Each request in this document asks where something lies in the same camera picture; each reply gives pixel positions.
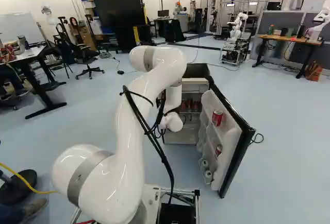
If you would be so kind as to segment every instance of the person's leg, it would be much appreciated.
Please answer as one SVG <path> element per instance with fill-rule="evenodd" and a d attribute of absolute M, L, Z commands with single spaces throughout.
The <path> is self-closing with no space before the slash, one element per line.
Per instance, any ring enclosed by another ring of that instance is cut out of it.
<path fill-rule="evenodd" d="M 32 201 L 23 208 L 0 205 L 0 223 L 20 224 L 38 215 L 48 204 L 46 198 Z"/>
<path fill-rule="evenodd" d="M 0 204 L 0 223 L 19 224 L 25 217 L 22 208 L 4 206 Z"/>
<path fill-rule="evenodd" d="M 8 66 L 0 67 L 0 75 L 2 78 L 8 79 L 11 82 L 12 86 L 16 91 L 17 96 L 22 96 L 27 93 L 27 91 L 24 89 L 23 84 L 21 83 L 21 80 L 18 78 L 12 68 Z"/>

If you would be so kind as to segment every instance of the monitor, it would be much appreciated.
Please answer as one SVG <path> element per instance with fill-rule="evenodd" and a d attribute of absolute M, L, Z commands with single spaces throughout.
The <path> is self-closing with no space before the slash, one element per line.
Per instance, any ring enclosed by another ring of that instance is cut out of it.
<path fill-rule="evenodd" d="M 101 25 L 106 28 L 145 25 L 141 0 L 94 0 Z"/>
<path fill-rule="evenodd" d="M 280 2 L 268 2 L 267 10 L 281 10 Z"/>
<path fill-rule="evenodd" d="M 165 17 L 165 16 L 169 16 L 169 15 L 170 15 L 170 11 L 168 9 L 158 11 L 158 16 L 159 17 Z"/>

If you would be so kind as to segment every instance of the chair leg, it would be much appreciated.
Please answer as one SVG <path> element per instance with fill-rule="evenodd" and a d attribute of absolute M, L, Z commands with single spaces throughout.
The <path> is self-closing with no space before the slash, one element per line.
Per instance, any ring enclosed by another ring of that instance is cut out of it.
<path fill-rule="evenodd" d="M 50 71 L 54 76 L 56 76 L 55 73 L 52 71 L 51 68 L 48 68 L 48 69 L 49 69 L 49 71 Z"/>
<path fill-rule="evenodd" d="M 69 73 L 68 73 L 68 70 L 67 70 L 67 66 L 65 65 L 65 63 L 63 65 L 64 65 L 65 72 L 67 73 L 68 79 L 70 79 Z"/>
<path fill-rule="evenodd" d="M 67 64 L 67 67 L 69 68 L 69 70 L 71 71 L 71 73 L 73 73 L 72 69 L 70 68 L 70 66 Z"/>

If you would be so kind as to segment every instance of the floor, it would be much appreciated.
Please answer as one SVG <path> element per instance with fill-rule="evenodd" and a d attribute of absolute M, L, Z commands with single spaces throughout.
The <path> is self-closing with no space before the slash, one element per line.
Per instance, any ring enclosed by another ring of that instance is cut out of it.
<path fill-rule="evenodd" d="M 197 43 L 197 39 L 188 42 Z M 219 51 L 178 48 L 188 62 L 196 57 L 196 63 L 218 63 Z M 116 57 L 121 62 L 119 69 L 133 71 L 127 54 Z M 209 68 L 218 88 L 265 141 L 250 146 L 224 199 L 204 184 L 195 147 L 165 145 L 175 186 L 201 189 L 203 224 L 326 224 L 330 219 L 330 81 L 326 77 L 319 82 L 297 80 L 294 73 L 252 68 L 253 63 L 247 61 L 237 71 L 229 71 L 237 68 L 224 64 L 221 66 L 229 70 Z M 93 66 L 106 73 L 95 73 L 93 80 L 88 76 L 68 80 L 64 70 L 55 72 L 57 80 L 68 83 L 60 88 L 68 102 L 66 107 L 25 120 L 25 115 L 41 108 L 38 100 L 29 96 L 18 111 L 0 110 L 1 162 L 14 170 L 35 169 L 39 190 L 52 189 L 52 164 L 66 148 L 93 144 L 116 150 L 113 115 L 119 93 L 123 84 L 141 73 L 118 75 L 113 59 L 99 59 Z M 72 69 L 77 74 L 84 66 L 74 65 Z M 144 155 L 146 183 L 168 187 L 166 170 L 148 142 L 144 143 Z M 33 223 L 69 223 L 74 206 L 57 194 L 50 195 L 49 202 Z"/>

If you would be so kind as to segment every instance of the blue bin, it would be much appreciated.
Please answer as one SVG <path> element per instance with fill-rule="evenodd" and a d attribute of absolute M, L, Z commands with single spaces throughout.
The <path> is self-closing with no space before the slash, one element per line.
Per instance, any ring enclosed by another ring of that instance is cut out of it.
<path fill-rule="evenodd" d="M 101 26 L 102 33 L 112 33 L 112 29 Z"/>

